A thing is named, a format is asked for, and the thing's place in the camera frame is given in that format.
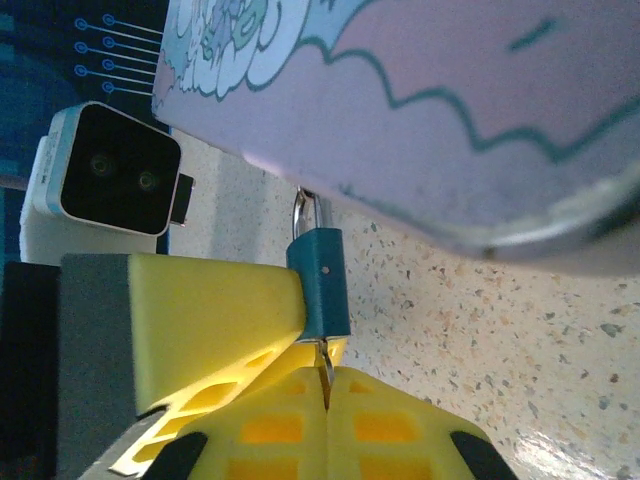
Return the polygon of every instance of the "teal wavy line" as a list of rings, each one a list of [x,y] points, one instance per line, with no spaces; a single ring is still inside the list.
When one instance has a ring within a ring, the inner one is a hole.
[[[536,26],[536,28],[534,28],[531,32],[511,42],[509,44],[508,50],[511,53],[516,53],[518,50],[530,47],[542,37],[551,33],[557,25],[558,22],[555,18],[547,18],[542,20],[538,24],[538,26]]]
[[[635,115],[640,109],[640,95],[632,97],[629,101],[617,107],[612,113],[601,120],[591,130],[580,139],[567,145],[556,145],[537,128],[522,126],[507,130],[496,136],[483,138],[475,128],[471,112],[466,104],[450,89],[446,87],[427,88],[406,98],[396,99],[391,90],[391,82],[378,59],[366,50],[353,49],[342,52],[336,56],[331,56],[331,52],[326,48],[324,42],[318,38],[308,38],[301,41],[297,46],[313,45],[320,49],[324,62],[332,65],[342,59],[357,57],[366,60],[373,66],[382,80],[387,102],[394,110],[404,107],[410,103],[427,99],[439,99],[447,102],[458,114],[467,132],[469,142],[475,152],[482,153],[493,149],[501,144],[517,141],[527,141],[536,145],[554,164],[559,164],[568,160],[579,151],[601,138],[608,130],[622,122],[624,119]]]

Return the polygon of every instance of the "yellow plastic object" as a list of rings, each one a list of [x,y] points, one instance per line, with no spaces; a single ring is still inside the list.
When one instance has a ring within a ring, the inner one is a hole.
[[[326,417],[318,370],[296,370],[181,430],[208,436],[189,480],[325,479]]]
[[[208,440],[189,480],[474,480],[450,434],[478,427],[351,368],[325,410],[302,368],[182,429]]]
[[[165,415],[112,466],[141,475],[189,422],[253,382],[304,329],[298,275],[285,268],[132,255],[136,404]]]
[[[329,341],[329,355],[333,365],[339,365],[347,347],[347,337]],[[302,367],[312,367],[315,364],[316,346],[310,343],[294,343],[282,355],[245,388],[239,397],[253,393],[261,388],[276,383],[288,374]]]
[[[474,480],[450,438],[466,420],[352,368],[337,368],[327,417],[328,479]]]

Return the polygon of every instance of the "padlock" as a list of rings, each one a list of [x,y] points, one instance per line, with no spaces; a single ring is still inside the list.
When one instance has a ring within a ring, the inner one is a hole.
[[[315,228],[307,230],[309,201],[314,203]],[[342,231],[323,225],[317,195],[298,188],[293,207],[293,242],[287,267],[302,282],[307,322],[298,341],[348,336],[351,333]]]

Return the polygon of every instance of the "camera lens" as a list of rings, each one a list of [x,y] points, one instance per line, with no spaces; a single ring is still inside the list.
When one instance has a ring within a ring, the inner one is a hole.
[[[151,172],[142,172],[138,179],[138,185],[143,192],[153,193],[160,184],[160,180]]]
[[[105,153],[96,153],[91,157],[89,164],[91,166],[91,172],[96,177],[110,177],[116,171],[116,162]]]

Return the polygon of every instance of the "speckled countertop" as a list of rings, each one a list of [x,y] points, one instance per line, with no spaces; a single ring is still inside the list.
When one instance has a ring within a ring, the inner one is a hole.
[[[171,252],[283,265],[292,185],[176,132],[197,189]],[[344,363],[474,421],[521,479],[640,479],[640,277],[470,261],[334,205]]]

